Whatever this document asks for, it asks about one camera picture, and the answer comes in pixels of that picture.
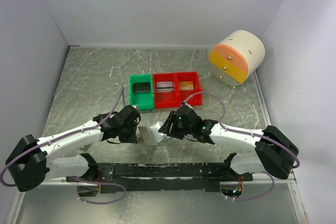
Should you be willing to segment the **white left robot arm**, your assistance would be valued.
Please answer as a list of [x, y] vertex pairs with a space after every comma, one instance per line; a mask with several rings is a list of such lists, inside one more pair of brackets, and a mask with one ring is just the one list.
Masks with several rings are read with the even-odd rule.
[[120, 143], [137, 142], [140, 112], [126, 105], [120, 112], [99, 114], [74, 129], [48, 137], [22, 137], [5, 162], [12, 176], [12, 184], [20, 192], [36, 188], [44, 180], [60, 177], [79, 177], [87, 182], [98, 178], [98, 164], [83, 153], [75, 157], [65, 155], [80, 147], [118, 138]]

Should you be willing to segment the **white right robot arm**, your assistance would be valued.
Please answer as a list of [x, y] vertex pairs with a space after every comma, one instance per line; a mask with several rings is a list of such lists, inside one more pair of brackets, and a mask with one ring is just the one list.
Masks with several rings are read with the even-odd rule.
[[158, 132], [180, 140], [191, 135], [200, 143], [227, 144], [248, 150], [247, 154], [232, 154], [228, 158], [223, 176], [230, 181], [244, 173], [260, 172], [287, 179], [299, 165], [298, 148], [277, 127], [248, 130], [221, 125], [216, 120], [203, 120], [188, 105], [171, 111]]

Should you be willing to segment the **silver card in red bin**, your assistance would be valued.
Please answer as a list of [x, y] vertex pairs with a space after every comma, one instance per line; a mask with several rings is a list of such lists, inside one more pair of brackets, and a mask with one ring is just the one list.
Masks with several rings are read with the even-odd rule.
[[155, 83], [156, 92], [168, 93], [174, 90], [174, 83], [172, 81], [160, 81]]

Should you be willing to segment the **black card in green bin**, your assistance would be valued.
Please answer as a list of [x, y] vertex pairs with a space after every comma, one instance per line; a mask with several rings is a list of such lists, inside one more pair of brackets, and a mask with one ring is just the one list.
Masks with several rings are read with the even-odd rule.
[[150, 82], [136, 82], [132, 85], [133, 93], [148, 93], [151, 92]]

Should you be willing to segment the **orange card in red bin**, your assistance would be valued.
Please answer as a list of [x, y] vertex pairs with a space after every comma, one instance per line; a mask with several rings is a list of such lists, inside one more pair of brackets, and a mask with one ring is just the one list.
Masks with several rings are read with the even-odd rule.
[[181, 91], [192, 91], [194, 90], [194, 82], [193, 81], [180, 81], [179, 89]]

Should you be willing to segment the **red plastic bin middle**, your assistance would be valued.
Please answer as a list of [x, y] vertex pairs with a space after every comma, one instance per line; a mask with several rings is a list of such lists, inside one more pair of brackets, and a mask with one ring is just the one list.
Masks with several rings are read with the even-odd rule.
[[172, 81], [174, 83], [174, 76], [173, 73], [154, 73], [153, 77], [153, 91], [154, 91], [154, 107], [156, 109], [163, 109], [163, 108], [174, 108], [174, 98], [175, 92], [156, 92], [155, 90], [155, 83], [160, 81]]

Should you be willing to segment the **red plastic bin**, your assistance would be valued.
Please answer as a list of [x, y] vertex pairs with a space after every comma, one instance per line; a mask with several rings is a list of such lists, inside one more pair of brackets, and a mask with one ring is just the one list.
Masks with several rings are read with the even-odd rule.
[[160, 81], [172, 81], [174, 83], [174, 76], [173, 73], [154, 73], [153, 77], [153, 91], [154, 91], [154, 107], [156, 109], [163, 109], [163, 108], [174, 108], [174, 98], [175, 92], [156, 92], [155, 90], [155, 83]]
[[174, 76], [175, 98], [174, 106], [178, 107], [189, 96], [201, 92], [202, 88], [199, 82], [197, 72], [176, 72]]

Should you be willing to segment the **green plastic bin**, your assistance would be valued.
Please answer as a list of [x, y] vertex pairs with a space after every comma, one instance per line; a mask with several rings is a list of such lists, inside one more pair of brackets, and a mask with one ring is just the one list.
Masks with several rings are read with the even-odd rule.
[[154, 109], [153, 78], [151, 74], [129, 76], [129, 102], [139, 110]]

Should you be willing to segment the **red plastic bin right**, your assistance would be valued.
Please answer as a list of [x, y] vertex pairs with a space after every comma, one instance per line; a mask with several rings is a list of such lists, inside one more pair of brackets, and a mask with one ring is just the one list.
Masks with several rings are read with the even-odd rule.
[[176, 72], [174, 76], [175, 98], [174, 106], [178, 107], [189, 96], [201, 92], [202, 88], [199, 82], [197, 72]]

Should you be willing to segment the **round beige drawer cabinet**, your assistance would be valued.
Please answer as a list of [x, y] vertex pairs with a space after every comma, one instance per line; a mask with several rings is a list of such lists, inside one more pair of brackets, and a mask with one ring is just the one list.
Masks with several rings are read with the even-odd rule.
[[209, 71], [225, 85], [237, 87], [261, 65], [265, 54], [257, 36], [236, 30], [211, 49]]

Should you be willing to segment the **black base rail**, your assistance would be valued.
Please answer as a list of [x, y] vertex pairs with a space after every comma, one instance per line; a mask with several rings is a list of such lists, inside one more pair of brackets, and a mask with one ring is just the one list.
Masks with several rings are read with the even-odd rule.
[[246, 172], [238, 174], [229, 165], [235, 153], [221, 163], [96, 163], [85, 153], [89, 170], [79, 179], [86, 183], [101, 183], [102, 194], [127, 191], [203, 190], [220, 192], [221, 183], [250, 182]]

